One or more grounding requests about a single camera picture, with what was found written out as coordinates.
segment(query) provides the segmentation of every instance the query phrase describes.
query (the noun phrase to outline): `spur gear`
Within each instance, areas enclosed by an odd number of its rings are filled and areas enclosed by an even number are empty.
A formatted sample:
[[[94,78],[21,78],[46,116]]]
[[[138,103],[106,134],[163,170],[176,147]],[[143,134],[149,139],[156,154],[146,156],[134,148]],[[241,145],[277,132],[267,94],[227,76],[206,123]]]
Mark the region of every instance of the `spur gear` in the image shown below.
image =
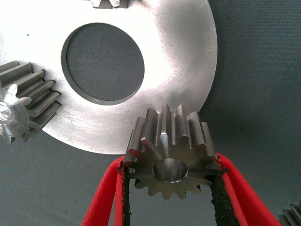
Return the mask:
[[[200,185],[211,185],[205,176],[218,172],[207,123],[197,112],[186,115],[182,105],[176,112],[168,105],[160,113],[150,108],[145,119],[137,119],[124,166],[136,188],[148,187],[151,196],[161,192],[164,199],[199,194]]]
[[[94,8],[127,8],[128,0],[91,0]]]
[[[32,72],[31,63],[0,65],[0,136],[7,143],[34,137],[55,115],[59,93],[44,71]]]

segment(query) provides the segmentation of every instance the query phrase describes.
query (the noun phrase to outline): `gear hub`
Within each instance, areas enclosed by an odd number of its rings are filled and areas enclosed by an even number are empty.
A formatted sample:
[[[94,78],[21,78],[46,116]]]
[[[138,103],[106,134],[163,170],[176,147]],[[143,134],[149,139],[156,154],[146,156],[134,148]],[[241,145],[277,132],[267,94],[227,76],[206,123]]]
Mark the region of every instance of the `gear hub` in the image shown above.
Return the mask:
[[[218,172],[207,123],[197,112],[186,115],[182,105],[176,112],[168,105],[160,113],[150,108],[145,119],[137,119],[124,165],[136,188],[148,187],[149,195],[161,192],[164,199],[199,194],[200,185],[211,185],[205,176]]]
[[[0,65],[0,136],[7,143],[34,137],[55,115],[59,93],[44,71],[32,72],[31,63]]]

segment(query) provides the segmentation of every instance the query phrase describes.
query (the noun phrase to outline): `center hole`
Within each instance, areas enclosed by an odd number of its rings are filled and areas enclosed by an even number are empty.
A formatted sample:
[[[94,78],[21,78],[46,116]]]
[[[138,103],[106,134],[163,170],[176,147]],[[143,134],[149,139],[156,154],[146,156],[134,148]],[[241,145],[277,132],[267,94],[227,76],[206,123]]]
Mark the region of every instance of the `center hole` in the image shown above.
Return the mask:
[[[86,24],[70,34],[62,50],[62,67],[78,94],[102,105],[128,100],[144,77],[144,61],[135,41],[104,23]]]
[[[178,159],[162,159],[153,168],[155,177],[166,182],[176,182],[187,174],[187,166]]]

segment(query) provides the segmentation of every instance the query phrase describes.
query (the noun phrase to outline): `metal gear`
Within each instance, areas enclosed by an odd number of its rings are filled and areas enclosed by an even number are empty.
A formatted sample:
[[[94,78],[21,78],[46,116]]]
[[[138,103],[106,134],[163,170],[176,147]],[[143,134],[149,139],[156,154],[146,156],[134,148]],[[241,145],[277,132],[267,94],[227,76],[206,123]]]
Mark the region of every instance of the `metal gear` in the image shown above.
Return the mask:
[[[284,209],[283,214],[279,215],[282,226],[300,226],[301,225],[301,201],[299,205],[290,205],[290,209]]]
[[[128,0],[91,0],[94,8],[127,8]]]
[[[199,194],[200,185],[211,185],[205,176],[218,171],[207,123],[197,112],[186,115],[182,105],[176,112],[168,105],[160,113],[150,108],[146,119],[137,119],[124,166],[136,188],[148,187],[151,196],[162,192],[164,199]]]
[[[0,65],[0,136],[7,143],[25,142],[55,115],[59,93],[54,81],[44,81],[44,71],[32,72],[31,63]]]

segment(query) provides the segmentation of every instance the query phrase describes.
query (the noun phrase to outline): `scratched metal surface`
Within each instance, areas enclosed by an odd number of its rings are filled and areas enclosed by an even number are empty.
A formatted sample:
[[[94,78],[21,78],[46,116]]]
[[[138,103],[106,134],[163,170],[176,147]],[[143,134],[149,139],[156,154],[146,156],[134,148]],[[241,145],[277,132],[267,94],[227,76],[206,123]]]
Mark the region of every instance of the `scratched metal surface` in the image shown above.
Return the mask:
[[[46,80],[56,81],[62,106],[44,131],[76,148],[125,153],[146,109],[184,103],[188,113],[198,111],[211,88],[217,39],[206,0],[133,0],[117,9],[95,9],[82,0],[15,0],[1,1],[0,10],[0,64],[30,61],[35,70],[46,70]],[[95,22],[120,28],[140,48],[144,79],[128,98],[94,103],[69,84],[64,43],[78,27]]]

